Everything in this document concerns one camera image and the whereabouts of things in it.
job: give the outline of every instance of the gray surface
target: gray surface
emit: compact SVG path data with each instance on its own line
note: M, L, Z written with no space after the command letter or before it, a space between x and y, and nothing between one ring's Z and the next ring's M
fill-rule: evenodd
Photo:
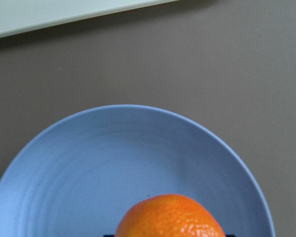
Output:
M296 237L296 0L185 0L0 39L0 177L52 123L124 103L220 136L277 236Z

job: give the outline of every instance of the round plate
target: round plate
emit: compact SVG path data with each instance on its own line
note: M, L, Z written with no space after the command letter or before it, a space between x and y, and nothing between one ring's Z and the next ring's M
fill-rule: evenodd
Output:
M189 196L226 234L275 237L263 194L216 135L169 111L113 105L34 138L0 181L0 237L102 237L159 194Z

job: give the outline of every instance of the table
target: table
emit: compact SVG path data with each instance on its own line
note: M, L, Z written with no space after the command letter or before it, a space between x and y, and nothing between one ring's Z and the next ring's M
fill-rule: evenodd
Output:
M0 177L76 112L143 104L225 140L296 236L296 1L185 0L0 39Z

